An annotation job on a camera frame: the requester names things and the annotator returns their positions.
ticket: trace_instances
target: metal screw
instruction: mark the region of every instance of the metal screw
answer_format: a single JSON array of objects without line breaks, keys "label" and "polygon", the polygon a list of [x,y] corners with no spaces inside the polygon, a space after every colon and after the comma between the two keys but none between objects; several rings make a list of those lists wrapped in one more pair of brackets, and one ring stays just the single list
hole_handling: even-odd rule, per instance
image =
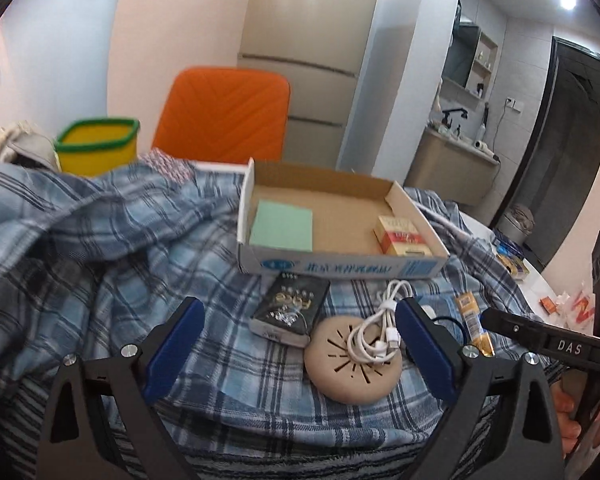
[{"label": "metal screw", "polygon": [[472,345],[467,345],[462,347],[462,353],[466,355],[469,359],[475,359],[480,355],[480,351]]},{"label": "metal screw", "polygon": [[537,365],[540,362],[540,358],[537,354],[534,354],[533,352],[527,352],[525,354],[525,361],[530,365]]},{"label": "metal screw", "polygon": [[133,357],[138,353],[138,347],[136,345],[124,345],[120,353],[122,357]]},{"label": "metal screw", "polygon": [[77,360],[78,357],[75,354],[67,354],[62,358],[62,364],[64,366],[71,366],[72,364],[75,364]]}]

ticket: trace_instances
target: ceiling light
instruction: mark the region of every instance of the ceiling light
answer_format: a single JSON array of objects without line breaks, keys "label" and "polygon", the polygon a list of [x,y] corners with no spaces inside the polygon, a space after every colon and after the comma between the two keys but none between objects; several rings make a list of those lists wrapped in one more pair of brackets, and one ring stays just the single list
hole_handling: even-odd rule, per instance
[{"label": "ceiling light", "polygon": [[562,8],[571,10],[576,6],[576,0],[560,0]]}]

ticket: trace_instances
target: black door frame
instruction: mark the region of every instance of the black door frame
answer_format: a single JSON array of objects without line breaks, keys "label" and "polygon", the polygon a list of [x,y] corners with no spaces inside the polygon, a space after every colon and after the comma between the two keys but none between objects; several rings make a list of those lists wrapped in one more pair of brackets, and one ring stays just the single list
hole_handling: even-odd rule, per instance
[{"label": "black door frame", "polygon": [[520,187],[520,183],[522,179],[525,177],[526,170],[529,166],[529,162],[536,152],[536,148],[538,147],[538,142],[540,141],[540,137],[542,135],[542,131],[544,130],[544,125],[546,124],[546,118],[549,114],[549,107],[551,106],[551,102],[554,98],[554,85],[555,78],[558,75],[558,46],[559,45],[569,46],[574,48],[588,56],[594,57],[600,61],[600,54],[589,50],[577,43],[572,43],[571,41],[563,40],[562,38],[556,38],[555,36],[552,38],[551,42],[551,55],[549,58],[549,69],[547,71],[546,83],[544,85],[544,92],[542,93],[542,100],[540,101],[540,109],[538,111],[538,118],[536,119],[536,124],[534,125],[534,129],[531,132],[531,137],[529,137],[529,142],[526,145],[525,153],[522,156],[522,160],[520,160],[520,165],[518,166],[518,170],[516,171],[511,184],[509,185],[509,189],[507,190],[500,206],[498,207],[496,214],[491,219],[489,224],[489,228],[493,229],[496,227],[498,221],[504,215],[507,207],[513,200],[514,195],[518,191]]}]

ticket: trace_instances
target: yellow bin with green rim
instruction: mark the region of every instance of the yellow bin with green rim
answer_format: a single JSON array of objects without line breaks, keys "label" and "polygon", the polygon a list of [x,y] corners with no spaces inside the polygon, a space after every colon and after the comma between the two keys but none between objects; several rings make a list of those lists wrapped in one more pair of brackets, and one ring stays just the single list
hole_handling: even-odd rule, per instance
[{"label": "yellow bin with green rim", "polygon": [[99,176],[136,160],[140,122],[127,118],[77,121],[54,143],[60,168],[80,176]]}]

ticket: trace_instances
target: striped fabric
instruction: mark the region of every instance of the striped fabric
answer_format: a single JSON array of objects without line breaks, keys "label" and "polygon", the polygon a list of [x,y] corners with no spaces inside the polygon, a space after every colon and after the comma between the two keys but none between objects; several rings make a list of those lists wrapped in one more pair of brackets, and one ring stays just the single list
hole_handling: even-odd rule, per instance
[{"label": "striped fabric", "polygon": [[[248,330],[272,280],[236,265],[242,177],[173,164],[176,179],[164,158],[150,157],[93,180],[0,165],[0,440],[16,468],[34,477],[44,405],[64,355],[115,354],[144,339],[183,297],[197,296],[205,330],[157,409],[202,478],[397,478],[443,410],[417,368],[404,360],[397,388],[372,406],[318,393],[302,351]],[[410,194],[464,227],[455,205]],[[489,250],[435,227],[452,257],[434,280],[412,283],[423,302],[461,319],[454,297],[471,291],[481,309],[532,316]],[[366,317],[385,286],[334,282],[322,315]],[[499,356],[523,352],[500,336],[493,342]],[[130,471],[142,477],[115,404],[107,409]],[[485,407],[459,474],[482,446],[492,409]]]}]

